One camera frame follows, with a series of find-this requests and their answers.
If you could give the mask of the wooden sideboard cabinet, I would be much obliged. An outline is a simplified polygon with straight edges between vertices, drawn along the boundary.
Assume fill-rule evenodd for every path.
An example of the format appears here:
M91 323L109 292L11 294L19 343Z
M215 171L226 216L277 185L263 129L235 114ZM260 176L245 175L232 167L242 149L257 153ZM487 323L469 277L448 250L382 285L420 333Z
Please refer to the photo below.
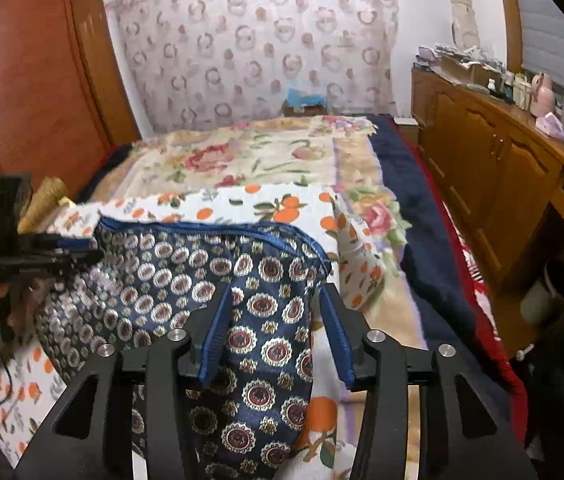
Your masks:
M514 105L412 72L419 154L472 245L487 283L499 289L551 257L546 216L564 222L564 142Z

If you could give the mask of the pink tissue pack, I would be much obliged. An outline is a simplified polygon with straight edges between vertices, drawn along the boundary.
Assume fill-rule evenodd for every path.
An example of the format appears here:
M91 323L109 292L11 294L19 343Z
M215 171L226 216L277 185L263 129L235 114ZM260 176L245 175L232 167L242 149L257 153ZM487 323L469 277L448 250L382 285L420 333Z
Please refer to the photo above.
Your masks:
M536 128L549 138L564 142L564 126L553 112L536 118Z

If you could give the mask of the navy patterned silk garment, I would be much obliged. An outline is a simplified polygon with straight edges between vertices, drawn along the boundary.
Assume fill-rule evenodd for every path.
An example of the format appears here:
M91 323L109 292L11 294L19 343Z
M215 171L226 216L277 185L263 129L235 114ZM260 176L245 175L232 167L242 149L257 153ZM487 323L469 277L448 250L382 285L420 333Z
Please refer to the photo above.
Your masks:
M178 378L183 430L205 479L270 479L305 424L313 383L311 300L331 272L324 249L283 223L102 219L102 259L61 278L36 318L58 375L105 344L141 352L185 333L154 375Z

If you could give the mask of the floral beige blanket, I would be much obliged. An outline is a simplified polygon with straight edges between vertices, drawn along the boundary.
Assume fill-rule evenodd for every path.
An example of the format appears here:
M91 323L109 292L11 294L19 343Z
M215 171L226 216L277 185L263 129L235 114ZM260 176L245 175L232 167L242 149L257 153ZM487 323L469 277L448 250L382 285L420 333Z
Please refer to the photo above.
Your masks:
M179 130L138 141L110 161L84 200L159 196L168 218L199 195L211 222L288 222L336 244L341 296L370 326L426 346L401 260L410 226L383 183L367 118L324 116Z

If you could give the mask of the orange fruit print sheet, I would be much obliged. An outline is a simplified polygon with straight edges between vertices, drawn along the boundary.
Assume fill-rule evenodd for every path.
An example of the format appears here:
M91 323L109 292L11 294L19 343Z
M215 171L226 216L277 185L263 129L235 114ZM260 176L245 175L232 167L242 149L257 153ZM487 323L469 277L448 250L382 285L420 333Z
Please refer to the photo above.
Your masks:
M314 293L337 282L363 304L384 265L367 225L329 188L233 186L65 206L50 231L91 238L103 259L51 288L0 367L0 457L15 466L53 404L103 344L144 348L209 306L223 284L230 322L219 363L187 390L206 479L325 479L339 382Z

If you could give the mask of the red bed cover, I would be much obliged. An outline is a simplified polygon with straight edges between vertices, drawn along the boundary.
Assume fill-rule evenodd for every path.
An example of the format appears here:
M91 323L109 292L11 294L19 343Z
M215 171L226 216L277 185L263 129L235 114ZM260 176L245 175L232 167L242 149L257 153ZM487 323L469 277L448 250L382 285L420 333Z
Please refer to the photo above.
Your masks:
M528 425L528 396L522 381L513 371L513 367L510 366L508 359L506 359L505 350L502 341L496 332L495 325L492 323L490 316L487 315L487 312L478 302L477 292L483 292L484 296L488 296L488 289L483 283L476 286L477 282L472 278L472 274L469 272L468 264L464 255L466 245L463 237L460 235L460 231L456 228L452 216L449 213L448 208L446 208L446 204L442 200L437 185L434 183L434 178L432 177L430 171L425 167L421 156L419 156L419 151L417 151L417 148L413 148L413 146L405 140L404 136L402 136L399 131L396 131L396 134L399 136L399 139L402 141L404 146L409 150L410 154L414 157L417 166L419 166L419 171L423 174L427 181L428 190L432 193L432 196L434 196L436 208L443 219L444 227L449 233L453 255L456 259L455 265L458 267L458 275L460 275L460 282L462 283L465 296L472 306L472 310L476 312L476 339L479 341L484 352L486 352L489 356L490 361L495 364L498 369L498 374L502 376L504 382L506 383L506 391L508 393L508 397L510 398L510 426L512 426L516 437L521 440L521 442L524 442Z

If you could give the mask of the pink kettle jug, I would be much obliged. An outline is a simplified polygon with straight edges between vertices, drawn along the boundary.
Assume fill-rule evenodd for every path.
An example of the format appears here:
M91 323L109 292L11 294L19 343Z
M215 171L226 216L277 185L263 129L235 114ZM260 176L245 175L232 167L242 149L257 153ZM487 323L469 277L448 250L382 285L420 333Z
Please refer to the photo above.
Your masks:
M534 117L544 117L554 112L555 96L553 83L547 73L536 74L531 81L530 113Z

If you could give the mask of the grey window blind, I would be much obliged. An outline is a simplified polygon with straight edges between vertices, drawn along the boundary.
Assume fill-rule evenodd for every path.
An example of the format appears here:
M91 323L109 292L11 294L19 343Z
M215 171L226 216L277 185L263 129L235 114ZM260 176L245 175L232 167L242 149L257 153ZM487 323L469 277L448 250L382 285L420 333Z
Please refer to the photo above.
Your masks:
M564 14L553 0L518 0L522 67L564 88Z

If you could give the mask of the beige tied side curtain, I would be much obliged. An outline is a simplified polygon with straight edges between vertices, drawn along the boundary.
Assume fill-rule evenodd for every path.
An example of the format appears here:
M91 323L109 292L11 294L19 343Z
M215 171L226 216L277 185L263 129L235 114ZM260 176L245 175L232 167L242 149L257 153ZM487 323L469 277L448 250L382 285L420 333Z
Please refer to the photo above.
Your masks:
M479 47L479 32L472 0L450 0L452 37L460 50Z

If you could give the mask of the pink circle patterned curtain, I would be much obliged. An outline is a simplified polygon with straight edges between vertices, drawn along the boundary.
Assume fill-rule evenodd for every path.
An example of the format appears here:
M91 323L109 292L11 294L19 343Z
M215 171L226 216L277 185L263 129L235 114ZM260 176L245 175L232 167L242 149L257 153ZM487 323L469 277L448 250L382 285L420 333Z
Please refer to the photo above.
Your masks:
M289 92L338 114L394 113L398 0L115 0L158 133L281 114Z

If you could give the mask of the brown louvered wardrobe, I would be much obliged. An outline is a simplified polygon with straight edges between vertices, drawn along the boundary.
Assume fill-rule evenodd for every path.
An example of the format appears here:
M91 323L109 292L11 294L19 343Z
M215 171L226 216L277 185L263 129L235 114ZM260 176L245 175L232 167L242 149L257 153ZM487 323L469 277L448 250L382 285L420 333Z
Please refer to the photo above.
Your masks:
M139 136L103 0L0 0L0 176L58 177L75 198Z

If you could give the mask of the brown box with blue cloth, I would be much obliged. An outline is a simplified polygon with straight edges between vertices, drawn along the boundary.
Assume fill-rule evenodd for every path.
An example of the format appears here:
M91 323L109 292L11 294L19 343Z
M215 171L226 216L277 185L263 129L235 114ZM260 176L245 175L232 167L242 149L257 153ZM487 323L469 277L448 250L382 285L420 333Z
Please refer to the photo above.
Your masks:
M321 94L289 88L281 108L284 117L311 117L325 115L327 105Z

